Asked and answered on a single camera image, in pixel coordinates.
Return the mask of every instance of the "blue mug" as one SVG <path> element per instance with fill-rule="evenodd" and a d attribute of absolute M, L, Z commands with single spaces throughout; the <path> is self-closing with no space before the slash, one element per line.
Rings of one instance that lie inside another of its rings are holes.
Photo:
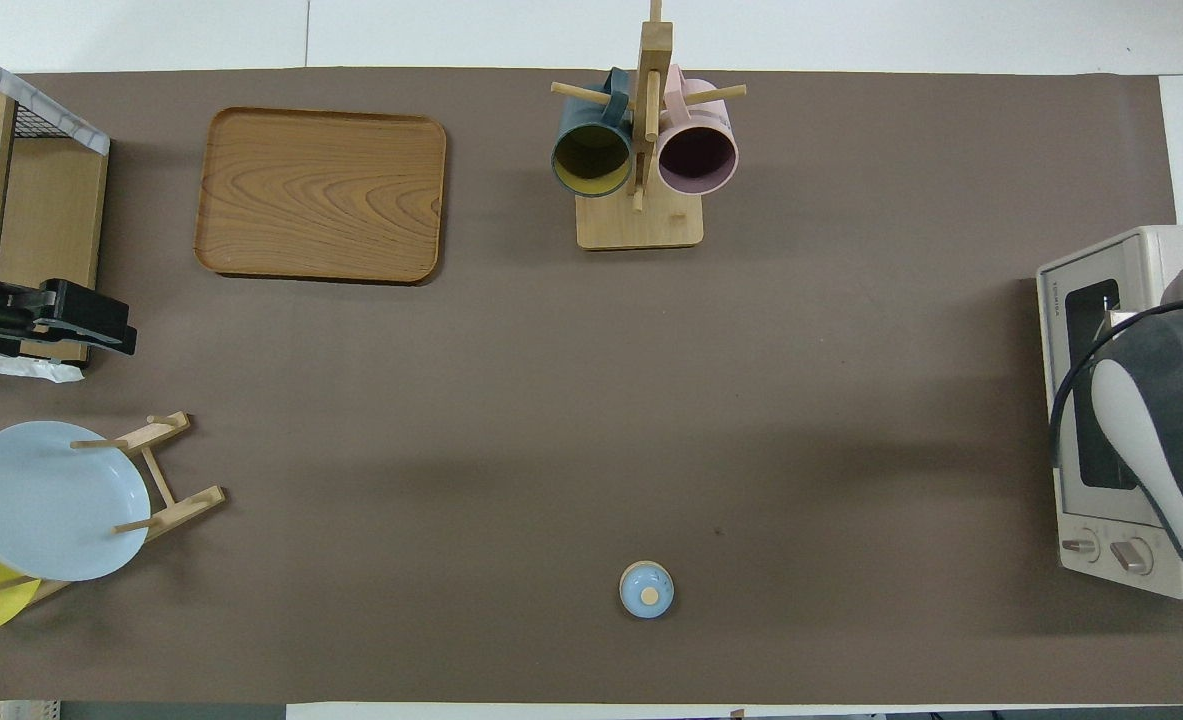
<path fill-rule="evenodd" d="M 589 86 L 609 95 L 609 104 L 567 97 L 551 150 L 551 171 L 567 190 L 600 197 L 631 177 L 631 123 L 627 70 L 612 69 L 605 85 Z"/>

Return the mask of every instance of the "table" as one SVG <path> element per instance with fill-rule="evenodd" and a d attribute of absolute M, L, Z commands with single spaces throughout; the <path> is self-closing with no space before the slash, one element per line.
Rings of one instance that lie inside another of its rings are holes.
<path fill-rule="evenodd" d="M 707 77 L 751 95 L 706 240 L 600 255 L 550 72 L 30 78 L 116 140 L 99 290 L 140 344 L 0 378 L 0 428 L 187 410 L 161 462 L 231 501 L 0 629 L 0 698 L 1183 702 L 1183 602 L 1056 567 L 1030 279 L 1172 222 L 1155 78 Z M 241 104 L 440 119 L 431 281 L 202 270 Z"/>

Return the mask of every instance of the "pink mug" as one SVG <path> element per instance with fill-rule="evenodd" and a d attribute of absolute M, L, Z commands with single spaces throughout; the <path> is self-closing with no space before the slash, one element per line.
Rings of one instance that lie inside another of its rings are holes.
<path fill-rule="evenodd" d="M 658 121 L 658 174 L 683 195 L 706 195 L 738 169 L 738 145 L 724 100 L 684 105 L 684 96 L 715 90 L 705 79 L 684 79 L 679 65 L 667 72 Z"/>

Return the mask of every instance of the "mug handle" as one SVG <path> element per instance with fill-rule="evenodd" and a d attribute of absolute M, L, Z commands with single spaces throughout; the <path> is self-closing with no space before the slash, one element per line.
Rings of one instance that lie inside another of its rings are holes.
<path fill-rule="evenodd" d="M 609 95 L 609 104 L 605 105 L 605 113 L 600 119 L 607 127 L 619 127 L 622 124 L 623 115 L 627 115 L 627 100 L 631 100 L 631 96 L 627 95 L 627 70 L 623 69 L 612 69 L 609 77 L 605 78 L 603 91 Z"/>
<path fill-rule="evenodd" d="M 684 104 L 684 72 L 679 65 L 667 69 L 667 87 L 662 91 L 662 102 L 673 123 L 690 121 L 689 105 Z"/>

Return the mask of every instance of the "black cable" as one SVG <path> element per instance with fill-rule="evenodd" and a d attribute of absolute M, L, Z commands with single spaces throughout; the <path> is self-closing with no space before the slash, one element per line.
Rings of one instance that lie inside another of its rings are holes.
<path fill-rule="evenodd" d="M 1108 329 L 1106 335 L 1099 337 L 1098 340 L 1094 340 L 1093 345 L 1090 346 L 1088 352 L 1085 352 L 1084 357 L 1081 357 L 1075 365 L 1071 367 L 1069 372 L 1067 372 L 1066 377 L 1062 378 L 1062 384 L 1059 384 L 1058 391 L 1053 393 L 1053 406 L 1049 407 L 1049 447 L 1053 450 L 1054 468 L 1061 465 L 1061 461 L 1059 461 L 1058 429 L 1062 427 L 1062 413 L 1066 410 L 1067 400 L 1071 397 L 1071 389 L 1074 388 L 1077 381 L 1080 380 L 1080 372 L 1084 372 L 1084 369 L 1088 368 L 1093 356 L 1099 350 L 1103 350 L 1104 345 L 1114 340 L 1117 335 L 1125 332 L 1126 329 L 1132 327 L 1132 325 L 1134 325 L 1138 320 L 1149 318 L 1149 316 L 1152 314 L 1172 313 L 1175 310 L 1183 310 L 1183 300 L 1166 301 L 1166 304 L 1149 307 L 1148 310 L 1140 311 L 1138 314 L 1132 314 L 1131 318 L 1123 320 L 1123 323 L 1116 325 L 1116 327 Z"/>

